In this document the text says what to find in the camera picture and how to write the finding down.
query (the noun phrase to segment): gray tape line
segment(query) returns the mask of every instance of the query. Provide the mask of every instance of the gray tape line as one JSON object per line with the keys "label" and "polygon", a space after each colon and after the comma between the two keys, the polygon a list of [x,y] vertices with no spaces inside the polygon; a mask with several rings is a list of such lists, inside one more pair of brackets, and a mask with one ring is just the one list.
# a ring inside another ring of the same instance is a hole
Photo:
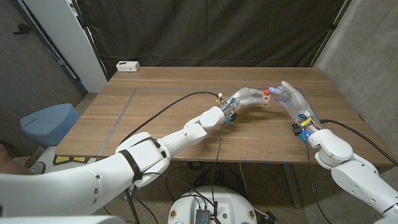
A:
{"label": "gray tape line", "polygon": [[209,91],[209,90],[217,90],[217,91],[222,91],[222,90],[240,90],[237,88],[136,88],[133,93],[130,96],[130,99],[127,101],[126,105],[124,106],[122,112],[120,113],[118,119],[116,120],[115,124],[113,125],[112,130],[109,132],[108,137],[106,137],[104,143],[101,146],[101,149],[97,152],[97,156],[100,156],[102,154],[102,152],[105,149],[105,146],[107,145],[107,143],[109,142],[109,140],[111,139],[113,133],[115,132],[117,126],[119,125],[120,120],[122,120],[122,117],[124,115],[124,112],[126,112],[127,108],[129,107],[132,98],[134,97],[134,95],[137,93],[137,91],[139,90],[143,90],[143,91],[149,91],[149,90],[195,90],[195,91]]}
{"label": "gray tape line", "polygon": [[130,105],[130,103],[131,103],[131,100],[132,100],[132,98],[134,97],[134,95],[136,94],[136,92],[137,92],[137,89],[135,89],[135,90],[133,91],[133,93],[131,94],[130,99],[127,101],[127,103],[126,103],[126,105],[124,106],[122,112],[120,113],[118,119],[116,120],[115,124],[113,125],[113,128],[112,128],[111,131],[109,132],[108,137],[106,137],[106,139],[105,139],[105,141],[104,141],[104,144],[102,144],[101,149],[97,152],[97,156],[100,156],[100,155],[102,154],[102,152],[104,151],[105,146],[107,145],[107,143],[108,143],[109,140],[111,139],[111,137],[112,137],[114,131],[116,130],[116,128],[117,128],[117,126],[118,126],[118,124],[119,124],[119,122],[120,122],[120,120],[122,120],[122,117],[123,117],[123,115],[124,115],[124,112],[126,112],[127,108],[129,107],[129,105]]}

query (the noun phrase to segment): table leg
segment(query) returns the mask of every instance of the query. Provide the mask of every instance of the table leg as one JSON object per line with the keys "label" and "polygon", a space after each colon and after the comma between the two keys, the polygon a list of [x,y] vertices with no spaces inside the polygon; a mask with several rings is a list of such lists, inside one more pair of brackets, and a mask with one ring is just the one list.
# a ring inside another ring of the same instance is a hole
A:
{"label": "table leg", "polygon": [[282,164],[282,168],[285,173],[286,181],[289,185],[290,193],[292,194],[293,206],[295,208],[301,208],[302,202],[296,176],[294,175],[293,171],[293,166],[291,164]]}

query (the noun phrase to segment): wooden table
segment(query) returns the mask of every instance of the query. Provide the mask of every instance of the wooden table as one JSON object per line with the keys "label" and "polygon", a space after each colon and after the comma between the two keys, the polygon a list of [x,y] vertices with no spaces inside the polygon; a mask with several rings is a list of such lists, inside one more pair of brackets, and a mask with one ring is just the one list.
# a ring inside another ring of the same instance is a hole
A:
{"label": "wooden table", "polygon": [[[222,92],[228,98],[242,87],[265,89],[282,80],[304,92],[321,119],[334,119],[360,131],[388,151],[372,129],[358,116],[326,75],[317,68],[216,68],[141,67],[138,72],[116,72],[58,145],[61,156],[107,157],[121,140],[141,123],[171,102],[194,91]],[[144,126],[140,131],[161,138],[183,128],[190,119],[217,105],[212,95],[194,95],[183,100]],[[293,121],[285,108],[271,100],[268,108],[245,106],[236,121],[223,129],[219,161],[296,163],[307,162],[304,143],[292,132]],[[354,152],[375,165],[391,163],[365,140],[335,124],[326,124],[350,143]],[[214,161],[219,125],[196,146],[175,160]],[[316,150],[310,149],[316,163]]]}

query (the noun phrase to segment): yellow-black tape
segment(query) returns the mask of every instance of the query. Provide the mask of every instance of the yellow-black tape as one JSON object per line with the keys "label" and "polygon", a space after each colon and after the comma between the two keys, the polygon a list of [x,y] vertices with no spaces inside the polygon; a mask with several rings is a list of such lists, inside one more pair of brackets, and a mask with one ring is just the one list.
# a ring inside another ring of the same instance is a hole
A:
{"label": "yellow-black tape", "polygon": [[89,160],[90,158],[85,158],[85,157],[65,157],[65,156],[55,155],[52,164],[59,165],[59,164],[65,164],[67,162],[80,162],[86,164]]}

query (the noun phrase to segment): yellow connector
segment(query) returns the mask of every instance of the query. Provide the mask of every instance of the yellow connector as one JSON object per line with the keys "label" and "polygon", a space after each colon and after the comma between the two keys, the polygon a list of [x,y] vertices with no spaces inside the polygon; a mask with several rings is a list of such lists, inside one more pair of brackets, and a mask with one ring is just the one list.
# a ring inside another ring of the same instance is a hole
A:
{"label": "yellow connector", "polygon": [[303,123],[301,123],[301,126],[305,126],[305,125],[307,125],[309,122],[311,122],[312,121],[312,119],[311,118],[309,118],[309,119],[307,119],[306,121],[304,121]]}

